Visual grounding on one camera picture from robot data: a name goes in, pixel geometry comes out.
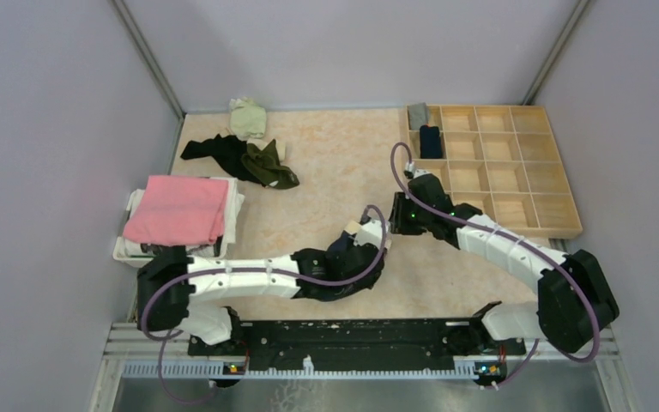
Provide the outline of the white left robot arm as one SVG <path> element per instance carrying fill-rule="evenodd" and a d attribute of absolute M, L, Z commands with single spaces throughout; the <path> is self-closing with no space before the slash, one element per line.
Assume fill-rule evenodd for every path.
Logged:
<path fill-rule="evenodd" d="M 199 337 L 219 354 L 241 341 L 238 316 L 219 300 L 275 296 L 332 302 L 371 289 L 387 251 L 372 244 L 305 248 L 266 259 L 217 260 L 164 250 L 137 272 L 137 328 L 148 338 Z"/>

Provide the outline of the navy orange underwear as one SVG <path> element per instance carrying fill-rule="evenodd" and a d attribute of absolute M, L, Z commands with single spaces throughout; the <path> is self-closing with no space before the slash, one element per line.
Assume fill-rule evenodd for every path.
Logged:
<path fill-rule="evenodd" d="M 438 126 L 424 124 L 419 129 L 420 158 L 439 160 L 444 158 L 443 139 Z"/>

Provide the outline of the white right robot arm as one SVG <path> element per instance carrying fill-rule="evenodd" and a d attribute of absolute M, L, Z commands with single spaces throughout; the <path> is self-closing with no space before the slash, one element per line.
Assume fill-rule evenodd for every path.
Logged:
<path fill-rule="evenodd" d="M 535 301 L 500 303 L 469 330 L 471 347 L 491 354 L 511 338 L 544 339 L 574 354 L 596 342 L 620 308 L 598 259 L 580 249 L 565 253 L 501 227 L 469 203 L 454 204 L 439 179 L 424 174 L 393 197 L 394 234 L 431 234 L 461 251 L 485 258 L 527 286 Z"/>

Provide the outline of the grey underwear white waistband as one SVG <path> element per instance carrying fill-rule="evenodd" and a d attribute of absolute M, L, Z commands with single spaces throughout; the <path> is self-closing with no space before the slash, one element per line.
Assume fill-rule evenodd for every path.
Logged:
<path fill-rule="evenodd" d="M 425 102 L 407 106 L 408 126 L 410 130 L 419 130 L 429 124 L 430 111 Z"/>

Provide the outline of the navy underwear cream waistband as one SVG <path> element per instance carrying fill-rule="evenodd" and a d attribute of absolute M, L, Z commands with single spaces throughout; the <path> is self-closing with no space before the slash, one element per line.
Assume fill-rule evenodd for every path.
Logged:
<path fill-rule="evenodd" d="M 328 277 L 333 282 L 345 281 L 357 276 L 366 267 L 361 259 L 360 248 L 354 245 L 354 235 L 344 229 L 327 249 Z M 349 284 L 330 287 L 329 301 L 345 299 L 357 292 L 353 282 Z"/>

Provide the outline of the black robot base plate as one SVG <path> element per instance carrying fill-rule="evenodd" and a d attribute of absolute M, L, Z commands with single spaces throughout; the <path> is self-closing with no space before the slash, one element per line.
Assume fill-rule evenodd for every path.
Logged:
<path fill-rule="evenodd" d="M 305 358 L 319 372 L 450 371 L 461 356 L 524 355 L 512 338 L 494 341 L 478 318 L 243 321 L 226 342 L 191 336 L 190 356 L 238 356 L 252 372 L 300 369 Z"/>

